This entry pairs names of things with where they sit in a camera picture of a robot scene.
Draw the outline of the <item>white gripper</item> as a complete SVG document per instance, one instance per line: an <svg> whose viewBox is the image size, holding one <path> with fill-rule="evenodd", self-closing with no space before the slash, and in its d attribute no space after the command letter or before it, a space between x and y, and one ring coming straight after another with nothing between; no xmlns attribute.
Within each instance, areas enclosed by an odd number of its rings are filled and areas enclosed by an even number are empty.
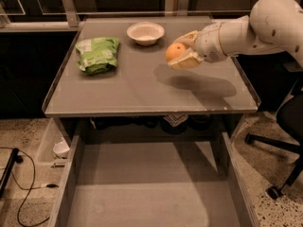
<svg viewBox="0 0 303 227"><path fill-rule="evenodd" d="M184 44L189 49L185 50L180 56L168 62L172 69L190 69L200 65L205 60L213 63L223 61L227 56L223 53L220 45L221 24L212 24L175 39L175 43Z"/></svg>

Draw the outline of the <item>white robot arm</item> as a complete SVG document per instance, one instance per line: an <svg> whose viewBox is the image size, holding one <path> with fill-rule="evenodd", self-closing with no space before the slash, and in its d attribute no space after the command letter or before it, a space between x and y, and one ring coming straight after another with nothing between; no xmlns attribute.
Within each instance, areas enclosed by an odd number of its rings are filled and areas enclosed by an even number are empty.
<svg viewBox="0 0 303 227"><path fill-rule="evenodd" d="M238 55L288 52L303 66L303 9L295 0L258 0L248 15L191 31L167 48L173 69Z"/></svg>

